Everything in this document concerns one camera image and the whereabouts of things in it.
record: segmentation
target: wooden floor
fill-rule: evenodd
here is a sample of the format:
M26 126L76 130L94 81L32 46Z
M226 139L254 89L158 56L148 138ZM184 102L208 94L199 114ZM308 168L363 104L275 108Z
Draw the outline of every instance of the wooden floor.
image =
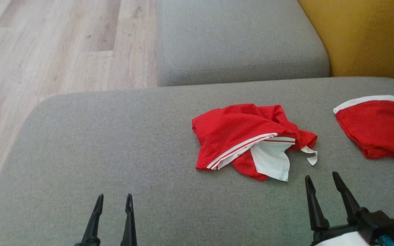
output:
M0 0L0 170L56 94L156 86L157 0Z

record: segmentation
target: gray ottoman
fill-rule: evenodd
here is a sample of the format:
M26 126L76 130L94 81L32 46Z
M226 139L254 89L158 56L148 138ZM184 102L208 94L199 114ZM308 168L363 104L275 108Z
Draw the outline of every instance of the gray ottoman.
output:
M159 86L329 76L297 0L162 0L158 17Z
M0 173L0 245L69 245L81 240L104 193L98 236L119 245L127 193L139 245L309 245L304 178L311 175L332 225L346 215L338 171L361 206L394 218L394 159L365 159L333 107L393 94L386 78L321 78L94 92L53 97L28 117ZM289 182L258 182L231 166L194 169L191 119L238 103L283 105L318 136L318 163L290 151Z

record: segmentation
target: red fabric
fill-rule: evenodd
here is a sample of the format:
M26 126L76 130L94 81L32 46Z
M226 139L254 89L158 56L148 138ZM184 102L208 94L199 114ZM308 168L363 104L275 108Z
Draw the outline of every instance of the red fabric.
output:
M394 157L394 101L363 102L335 116L366 158Z
M261 134L277 133L278 137L292 137L295 145L291 149L304 146L313 148L317 136L314 133L299 130L290 122L280 105L256 106L239 104L213 109L192 120L193 131L200 142L200 152L196 168L209 170L207 166L217 157L239 143ZM250 151L237 157L233 166L242 174L264 181L267 176L257 173Z

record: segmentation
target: yellow fabric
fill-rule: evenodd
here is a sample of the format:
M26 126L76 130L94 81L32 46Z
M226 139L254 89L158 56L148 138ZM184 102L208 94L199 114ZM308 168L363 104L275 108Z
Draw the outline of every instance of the yellow fabric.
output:
M324 43L332 76L394 78L394 0L298 0Z

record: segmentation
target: clothing tag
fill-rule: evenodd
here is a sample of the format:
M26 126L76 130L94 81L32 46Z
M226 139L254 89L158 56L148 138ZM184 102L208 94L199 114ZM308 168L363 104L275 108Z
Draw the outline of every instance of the clothing tag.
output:
M311 166L314 166L317 163L317 151L310 149L308 146L303 147L300 149L303 153L314 154L313 157L306 158Z

